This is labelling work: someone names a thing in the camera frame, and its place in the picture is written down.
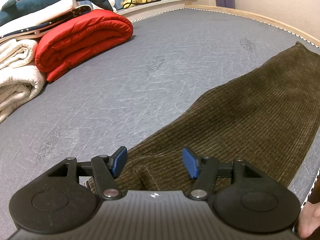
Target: corduroy fabric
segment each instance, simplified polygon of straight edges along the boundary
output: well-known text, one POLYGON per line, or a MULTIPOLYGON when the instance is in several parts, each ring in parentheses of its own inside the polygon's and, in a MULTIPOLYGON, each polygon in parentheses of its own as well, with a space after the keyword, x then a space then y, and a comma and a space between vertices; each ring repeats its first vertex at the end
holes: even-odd
POLYGON ((288 186, 320 121, 320 56, 297 42, 261 67, 200 96, 128 152, 124 189, 187 191, 182 149, 221 162, 242 158, 288 186))

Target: gray quilted fabric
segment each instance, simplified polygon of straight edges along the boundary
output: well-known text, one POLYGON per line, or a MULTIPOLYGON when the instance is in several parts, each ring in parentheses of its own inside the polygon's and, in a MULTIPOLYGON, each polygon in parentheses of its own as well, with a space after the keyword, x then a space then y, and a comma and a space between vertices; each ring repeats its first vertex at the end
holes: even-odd
MULTIPOLYGON (((0 124, 0 238, 19 188, 68 156, 88 161, 131 148, 202 93, 262 65, 301 38, 254 20, 181 9, 134 24, 127 43, 47 85, 0 124)), ((320 133, 289 188, 304 201, 320 166, 320 133)))

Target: red cushion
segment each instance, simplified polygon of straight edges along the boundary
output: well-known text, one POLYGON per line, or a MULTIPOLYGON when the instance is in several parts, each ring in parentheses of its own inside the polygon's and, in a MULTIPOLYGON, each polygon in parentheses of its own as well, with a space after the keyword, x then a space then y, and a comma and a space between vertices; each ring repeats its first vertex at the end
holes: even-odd
POLYGON ((108 10, 93 10, 73 18, 42 37, 36 51, 36 66, 52 82, 88 58, 128 40, 131 22, 108 10))

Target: teal stuffed shark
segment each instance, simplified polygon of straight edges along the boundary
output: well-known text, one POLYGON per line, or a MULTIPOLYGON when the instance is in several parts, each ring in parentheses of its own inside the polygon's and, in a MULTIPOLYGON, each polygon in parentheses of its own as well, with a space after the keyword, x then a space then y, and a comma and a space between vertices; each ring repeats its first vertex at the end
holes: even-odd
MULTIPOLYGON (((8 0, 0 10, 0 26, 25 16, 27 14, 39 11, 60 0, 8 0)), ((112 11, 112 6, 108 0, 88 0, 102 9, 112 11)))

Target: bare skin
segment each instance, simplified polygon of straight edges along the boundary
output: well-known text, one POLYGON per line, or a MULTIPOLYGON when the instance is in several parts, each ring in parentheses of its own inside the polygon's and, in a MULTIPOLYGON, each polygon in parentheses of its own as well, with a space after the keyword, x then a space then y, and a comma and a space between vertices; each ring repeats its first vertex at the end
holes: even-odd
POLYGON ((307 202, 301 210, 298 221, 298 232, 302 239, 311 234, 320 226, 320 203, 307 202))

